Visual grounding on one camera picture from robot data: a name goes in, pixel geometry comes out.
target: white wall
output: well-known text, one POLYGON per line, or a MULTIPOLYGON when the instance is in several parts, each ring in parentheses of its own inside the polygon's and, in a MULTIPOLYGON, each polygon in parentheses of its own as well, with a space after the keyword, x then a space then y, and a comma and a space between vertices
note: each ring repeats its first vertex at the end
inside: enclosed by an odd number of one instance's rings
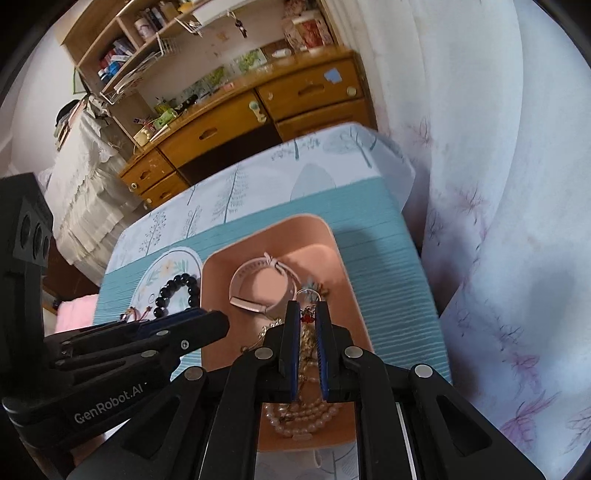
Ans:
POLYGON ((72 94, 74 65, 57 42, 54 28, 33 51, 12 119, 12 165, 19 172, 51 167, 56 154, 53 132, 60 109, 83 94, 72 94))
POLYGON ((176 39, 180 53, 162 59, 154 66, 140 84, 139 93, 150 106, 154 106, 157 96, 173 98, 235 57, 282 40, 283 12, 283 0, 259 0, 241 8, 236 16, 244 24, 248 38, 243 38, 234 20, 228 17, 220 18, 206 27, 203 38, 188 32, 182 33, 176 39))
POLYGON ((0 106, 0 177, 19 173, 12 160, 12 119, 17 107, 18 95, 31 64, 30 59, 22 66, 0 106))

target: jewelry tray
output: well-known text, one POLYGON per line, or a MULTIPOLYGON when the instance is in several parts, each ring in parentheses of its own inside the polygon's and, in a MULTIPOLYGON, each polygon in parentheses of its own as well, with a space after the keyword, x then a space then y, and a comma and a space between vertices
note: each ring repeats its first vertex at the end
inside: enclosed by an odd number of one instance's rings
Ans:
MULTIPOLYGON (((230 320, 228 335, 202 349, 202 365, 208 371, 231 365, 241 354, 242 346, 251 346, 263 326, 271 321, 260 314, 241 310, 230 304, 228 290, 234 272, 244 262, 263 253, 289 265, 305 284, 309 277, 328 291, 326 301, 330 318, 351 332, 353 342, 373 351, 369 335, 355 299, 353 288, 328 224, 315 215, 289 217, 212 254, 203 265, 201 307, 221 310, 230 320)), ((285 280, 272 268, 247 278, 241 297, 262 304, 272 304, 283 293, 285 280)), ((311 439, 294 440, 277 434, 262 413, 258 450, 308 450, 354 442, 355 414, 352 403, 342 405, 339 414, 311 439)))

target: desk drawer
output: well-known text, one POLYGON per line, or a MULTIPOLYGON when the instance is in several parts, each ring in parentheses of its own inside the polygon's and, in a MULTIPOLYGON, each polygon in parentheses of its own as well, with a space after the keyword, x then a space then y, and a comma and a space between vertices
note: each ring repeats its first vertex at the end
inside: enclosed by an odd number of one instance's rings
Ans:
MULTIPOLYGON (((224 102, 167 138, 160 144, 160 150, 178 168, 206 151, 260 127, 268 120, 266 116, 260 116, 259 122, 249 107, 251 102, 259 103, 253 92, 224 102)), ((262 106, 260 108, 260 113, 265 115, 262 106)))
POLYGON ((160 152, 152 150, 131 167, 122 178, 132 192, 141 194, 173 171, 174 169, 160 152))
POLYGON ((318 110, 302 113, 289 120, 279 122, 277 131, 281 135, 281 139, 287 142, 345 122, 357 122, 371 128, 364 99, 338 103, 337 105, 325 106, 318 110))
POLYGON ((181 175, 175 172, 143 192, 142 198, 152 208, 156 208, 188 188, 181 175))
POLYGON ((258 92, 275 121, 363 96, 353 60, 334 61, 282 77, 262 85, 258 92))

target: white lace bedspread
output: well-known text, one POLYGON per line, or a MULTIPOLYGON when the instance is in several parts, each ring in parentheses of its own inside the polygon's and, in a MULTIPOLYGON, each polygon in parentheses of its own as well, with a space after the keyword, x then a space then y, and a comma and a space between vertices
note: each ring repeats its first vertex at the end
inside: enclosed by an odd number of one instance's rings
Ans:
POLYGON ((71 264, 92 255, 141 203, 118 177, 125 160, 101 138, 101 127, 101 121, 86 111, 78 115, 57 154, 45 193, 57 248, 71 264))

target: white curtain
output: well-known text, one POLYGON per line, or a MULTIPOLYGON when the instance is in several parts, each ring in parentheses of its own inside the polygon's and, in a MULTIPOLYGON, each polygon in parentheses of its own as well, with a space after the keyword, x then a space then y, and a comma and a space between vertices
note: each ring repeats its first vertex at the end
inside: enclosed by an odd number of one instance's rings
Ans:
POLYGON ((591 441, 591 70, 533 0, 326 2, 417 169, 454 384, 559 480, 591 441))

